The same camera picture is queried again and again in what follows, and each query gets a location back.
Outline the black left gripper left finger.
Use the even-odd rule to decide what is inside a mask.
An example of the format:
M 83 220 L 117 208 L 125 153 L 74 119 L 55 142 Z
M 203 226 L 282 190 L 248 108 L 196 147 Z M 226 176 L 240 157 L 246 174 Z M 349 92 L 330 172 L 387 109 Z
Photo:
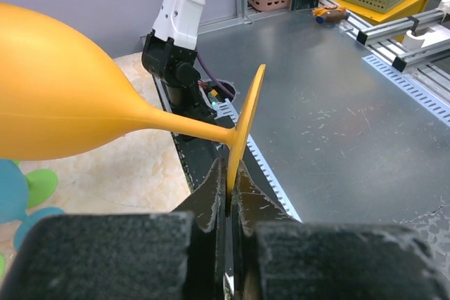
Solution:
M 226 165 L 169 213 L 48 216 L 25 236 L 2 299 L 223 299 Z

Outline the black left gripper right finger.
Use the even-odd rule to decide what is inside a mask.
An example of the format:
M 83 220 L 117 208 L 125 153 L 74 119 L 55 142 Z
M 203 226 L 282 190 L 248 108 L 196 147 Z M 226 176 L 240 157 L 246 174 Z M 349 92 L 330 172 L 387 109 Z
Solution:
M 303 223 L 240 164 L 231 193 L 237 299 L 448 299 L 420 235 L 392 224 Z

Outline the orange wine glass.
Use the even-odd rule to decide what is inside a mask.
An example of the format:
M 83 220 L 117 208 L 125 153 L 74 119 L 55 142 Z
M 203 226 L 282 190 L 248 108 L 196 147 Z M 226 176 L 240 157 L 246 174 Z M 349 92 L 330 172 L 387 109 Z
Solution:
M 1 5 L 1 156 L 43 161 L 80 155 L 129 133 L 171 131 L 227 145 L 230 197 L 265 73 L 259 66 L 237 124 L 227 129 L 158 109 L 81 32 L 42 13 Z

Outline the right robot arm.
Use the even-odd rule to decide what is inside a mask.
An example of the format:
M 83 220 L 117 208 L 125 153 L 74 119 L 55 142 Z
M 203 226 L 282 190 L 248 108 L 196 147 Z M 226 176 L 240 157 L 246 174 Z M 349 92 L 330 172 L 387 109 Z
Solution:
M 147 35 L 142 63 L 167 87 L 174 107 L 197 105 L 200 75 L 194 68 L 200 17 L 206 0 L 163 0 Z

